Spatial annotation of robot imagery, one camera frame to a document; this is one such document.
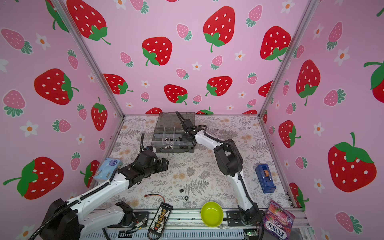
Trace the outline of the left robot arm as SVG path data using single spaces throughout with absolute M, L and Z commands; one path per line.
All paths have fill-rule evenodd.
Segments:
M 129 209 L 124 202 L 118 203 L 116 210 L 110 208 L 97 214 L 93 210 L 115 195 L 140 184 L 143 179 L 167 171 L 168 167 L 169 161 L 159 159 L 151 146 L 140 146 L 136 159 L 125 167 L 115 169 L 102 184 L 71 200 L 54 201 L 30 239 L 40 236 L 44 240 L 79 240 L 94 231 L 119 224 Z

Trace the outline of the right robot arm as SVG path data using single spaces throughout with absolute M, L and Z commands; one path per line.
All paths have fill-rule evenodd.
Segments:
M 243 158 L 232 139 L 220 140 L 207 133 L 206 125 L 195 126 L 176 111 L 188 141 L 193 145 L 199 144 L 214 152 L 216 162 L 222 174 L 227 176 L 233 186 L 240 211 L 240 220 L 246 226 L 263 225 L 265 212 L 251 198 L 246 181 L 244 180 Z

